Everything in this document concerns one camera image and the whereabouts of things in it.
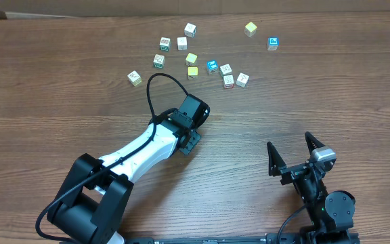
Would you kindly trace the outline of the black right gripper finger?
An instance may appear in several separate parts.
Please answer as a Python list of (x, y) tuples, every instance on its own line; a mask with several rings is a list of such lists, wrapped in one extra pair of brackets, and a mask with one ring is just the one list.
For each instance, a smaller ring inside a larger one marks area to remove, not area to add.
[(271, 143), (267, 143), (268, 161), (269, 161), (269, 176), (280, 176), (283, 169), (286, 169), (286, 164), (276, 147)]
[(323, 149), (325, 147), (325, 145), (309, 131), (305, 132), (305, 141), (310, 154), (313, 154), (315, 150), (319, 150), (320, 148)]

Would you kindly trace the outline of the red K wooden block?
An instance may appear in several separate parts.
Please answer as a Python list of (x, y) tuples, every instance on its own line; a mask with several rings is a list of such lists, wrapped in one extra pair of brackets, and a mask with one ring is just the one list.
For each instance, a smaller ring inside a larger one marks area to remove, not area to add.
[(234, 87), (234, 77), (233, 75), (224, 75), (223, 76), (223, 86), (225, 89)]

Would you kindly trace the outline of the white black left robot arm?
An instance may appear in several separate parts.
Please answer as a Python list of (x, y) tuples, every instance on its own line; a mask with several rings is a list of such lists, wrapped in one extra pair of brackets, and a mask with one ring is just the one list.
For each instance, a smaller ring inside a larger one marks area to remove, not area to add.
[(152, 118), (134, 141), (98, 159), (84, 154), (75, 160), (55, 199), (40, 213), (65, 233), (64, 243), (124, 243), (118, 228), (135, 182), (176, 151), (188, 154), (200, 139), (197, 129), (208, 107), (170, 108)]

